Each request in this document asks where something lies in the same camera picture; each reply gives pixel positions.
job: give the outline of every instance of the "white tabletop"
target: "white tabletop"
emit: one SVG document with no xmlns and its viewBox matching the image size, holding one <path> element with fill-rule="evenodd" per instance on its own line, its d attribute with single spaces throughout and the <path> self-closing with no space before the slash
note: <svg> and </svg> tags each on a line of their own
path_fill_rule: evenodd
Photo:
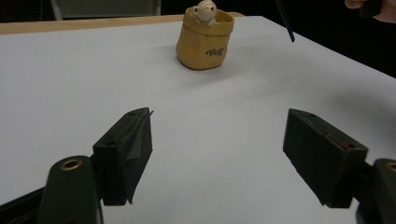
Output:
<svg viewBox="0 0 396 224">
<path fill-rule="evenodd" d="M 282 151 L 289 108 L 396 158 L 396 80 L 262 17 L 236 18 L 221 67 L 177 60 L 181 22 L 0 35 L 0 204 L 45 185 L 53 163 L 92 154 L 123 114 L 151 117 L 134 204 L 105 223 L 356 223 L 321 206 Z"/>
</svg>

